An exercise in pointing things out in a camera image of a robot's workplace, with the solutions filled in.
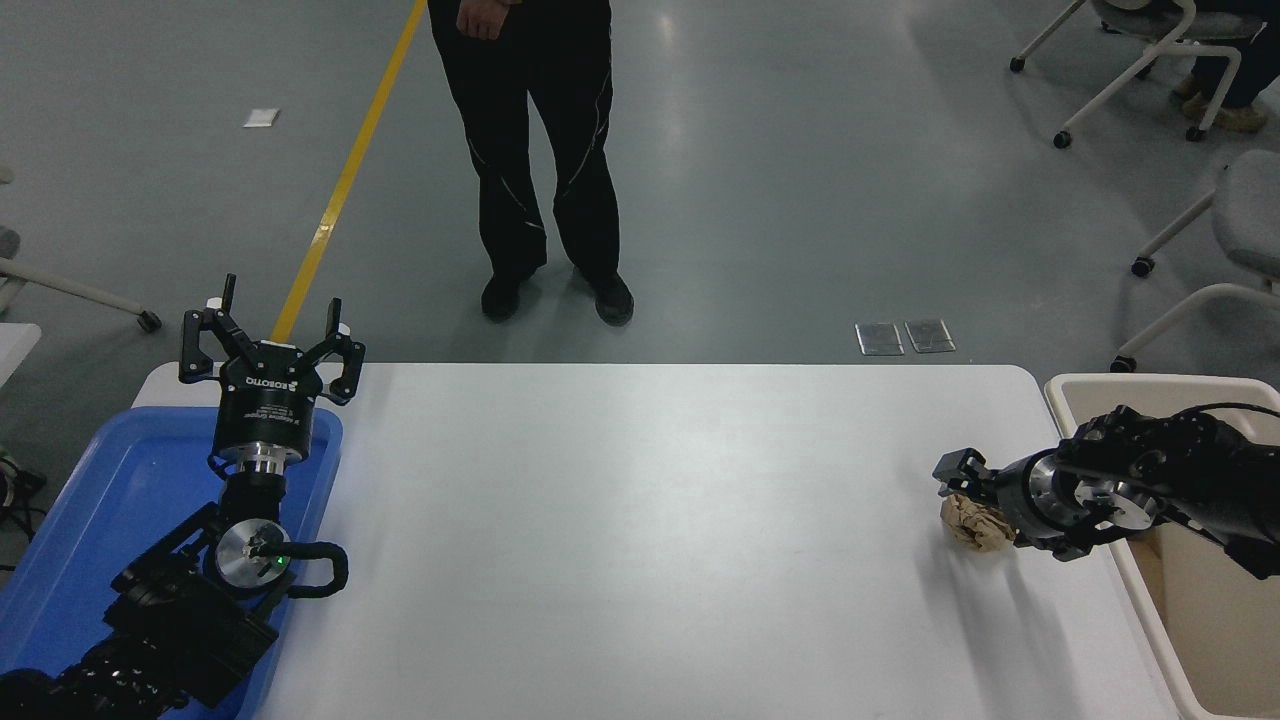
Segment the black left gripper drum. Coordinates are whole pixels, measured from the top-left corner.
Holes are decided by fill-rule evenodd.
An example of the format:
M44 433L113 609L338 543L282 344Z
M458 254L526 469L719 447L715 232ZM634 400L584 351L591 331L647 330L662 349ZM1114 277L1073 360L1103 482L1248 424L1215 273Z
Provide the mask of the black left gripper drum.
M221 398L212 454L232 460L251 445L284 448L305 460L312 447L315 401L323 388L317 360L284 345L232 347L219 370Z

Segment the person's hand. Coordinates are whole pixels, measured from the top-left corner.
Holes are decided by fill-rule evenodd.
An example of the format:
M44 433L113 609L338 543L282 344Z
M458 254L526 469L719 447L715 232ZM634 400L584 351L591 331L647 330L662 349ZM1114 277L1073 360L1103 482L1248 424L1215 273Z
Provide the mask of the person's hand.
M507 1L463 0L456 15L456 28L468 38L495 41L509 14Z

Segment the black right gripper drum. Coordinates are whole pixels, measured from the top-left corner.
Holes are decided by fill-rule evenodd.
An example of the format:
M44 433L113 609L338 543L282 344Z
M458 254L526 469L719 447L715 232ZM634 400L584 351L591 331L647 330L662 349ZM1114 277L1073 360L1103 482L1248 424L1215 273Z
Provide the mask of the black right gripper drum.
M1051 537L1051 525L1030 496L1030 475L1047 454L1033 454L997 471L997 501L1005 519L1028 541Z

